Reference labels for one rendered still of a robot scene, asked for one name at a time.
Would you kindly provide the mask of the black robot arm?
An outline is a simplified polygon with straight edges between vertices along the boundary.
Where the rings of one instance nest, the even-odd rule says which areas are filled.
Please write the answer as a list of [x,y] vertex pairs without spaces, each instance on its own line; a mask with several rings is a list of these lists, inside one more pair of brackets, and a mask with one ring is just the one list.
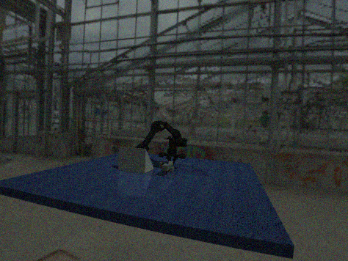
[[[162,128],[160,125],[163,125],[164,127]],[[173,135],[173,137],[171,137],[171,136],[167,137],[167,139],[169,139],[169,146],[186,147],[187,139],[181,138],[181,134],[180,134],[179,130],[174,129],[167,122],[154,121],[151,125],[151,130],[150,130],[149,134],[146,136],[143,143],[140,143],[135,148],[146,149],[148,152],[149,151],[148,145],[150,144],[152,138],[155,136],[156,133],[158,133],[159,131],[162,131],[164,129],[167,129]]]

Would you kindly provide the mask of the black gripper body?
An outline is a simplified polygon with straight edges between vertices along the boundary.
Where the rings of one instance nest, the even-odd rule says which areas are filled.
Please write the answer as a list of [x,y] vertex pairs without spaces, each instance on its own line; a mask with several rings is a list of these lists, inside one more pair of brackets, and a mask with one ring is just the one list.
[[166,154],[165,152],[161,152],[159,153],[159,157],[164,157],[166,156],[166,158],[170,158],[170,157],[174,157],[174,158],[181,158],[181,159],[185,159],[185,154],[179,154],[176,155],[176,147],[177,146],[169,146],[169,150],[168,150],[168,154]]

